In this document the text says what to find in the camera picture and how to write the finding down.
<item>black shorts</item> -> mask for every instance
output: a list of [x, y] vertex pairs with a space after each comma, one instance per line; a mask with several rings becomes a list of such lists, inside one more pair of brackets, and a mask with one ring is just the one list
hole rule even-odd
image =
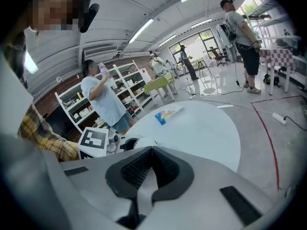
[[257, 75], [259, 69], [259, 54], [252, 46], [236, 43], [236, 48], [243, 58], [244, 68], [248, 75]]

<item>green table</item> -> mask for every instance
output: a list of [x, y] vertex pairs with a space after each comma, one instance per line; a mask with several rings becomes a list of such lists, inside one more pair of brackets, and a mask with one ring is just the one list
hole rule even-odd
[[161, 77], [159, 77], [159, 78], [157, 78], [157, 79], [155, 79], [155, 80], [149, 82], [148, 84], [146, 84], [146, 85], [144, 86], [144, 92], [150, 94], [150, 96], [152, 97], [152, 100], [153, 100], [154, 103], [157, 105], [157, 102], [154, 100], [154, 96], [150, 93], [150, 91], [152, 91], [152, 90], [157, 90], [159, 96], [161, 97], [161, 99], [163, 99], [163, 96], [162, 96], [162, 94], [161, 94], [159, 88], [162, 88], [162, 87], [165, 87], [165, 86], [166, 86], [166, 88], [167, 88], [167, 90], [168, 90], [170, 96], [172, 97], [172, 100], [174, 101], [175, 98], [174, 98], [174, 96], [173, 96], [173, 94], [172, 94], [172, 92], [171, 92], [171, 90], [170, 90], [170, 88], [169, 88], [169, 85], [168, 85], [170, 82], [175, 83], [175, 78], [174, 78], [173, 75], [169, 72], [169, 73], [167, 73], [167, 74], [165, 74], [165, 75], [163, 75], [163, 76], [161, 76]]

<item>yellow plaid shirt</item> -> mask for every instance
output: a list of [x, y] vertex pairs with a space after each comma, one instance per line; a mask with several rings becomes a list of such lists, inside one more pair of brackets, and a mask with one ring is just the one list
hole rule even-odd
[[53, 133], [51, 126], [38, 113], [33, 104], [30, 105], [18, 130], [18, 135], [33, 142], [36, 147], [49, 150], [59, 161], [78, 159], [78, 144], [67, 141]]

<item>shoe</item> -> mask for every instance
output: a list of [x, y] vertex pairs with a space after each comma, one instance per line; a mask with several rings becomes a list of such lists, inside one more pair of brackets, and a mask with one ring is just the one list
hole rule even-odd
[[246, 91], [247, 93], [250, 93], [250, 94], [260, 94], [261, 93], [261, 90], [257, 89], [256, 87], [252, 89], [248, 88]]

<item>floor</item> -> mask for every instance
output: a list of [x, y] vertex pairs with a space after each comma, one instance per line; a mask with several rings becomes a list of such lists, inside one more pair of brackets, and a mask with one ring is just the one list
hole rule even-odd
[[[307, 161], [306, 132], [299, 129], [291, 120], [285, 126], [272, 118], [271, 114], [256, 113], [258, 111], [289, 116], [303, 128], [307, 128], [302, 104], [306, 94], [290, 82], [289, 91], [285, 93], [283, 87], [274, 87], [273, 95], [269, 95], [269, 85], [263, 83], [266, 73], [264, 67], [259, 69], [256, 77], [256, 87], [262, 90], [260, 95], [242, 91], [236, 84], [237, 79], [242, 86], [244, 82], [243, 63], [210, 67], [201, 72], [201, 78], [192, 82], [186, 74], [176, 80], [178, 95], [175, 102], [186, 101], [190, 93], [204, 93], [196, 95], [192, 101], [209, 102], [220, 107], [233, 120], [241, 142], [241, 158], [238, 173], [262, 189], [273, 202], [282, 198], [290, 186], [299, 183]], [[284, 86], [285, 78], [280, 77], [280, 84]], [[163, 100], [156, 96], [158, 105], [150, 101], [143, 112], [138, 112], [138, 118], [165, 104], [173, 103], [168, 96]]]

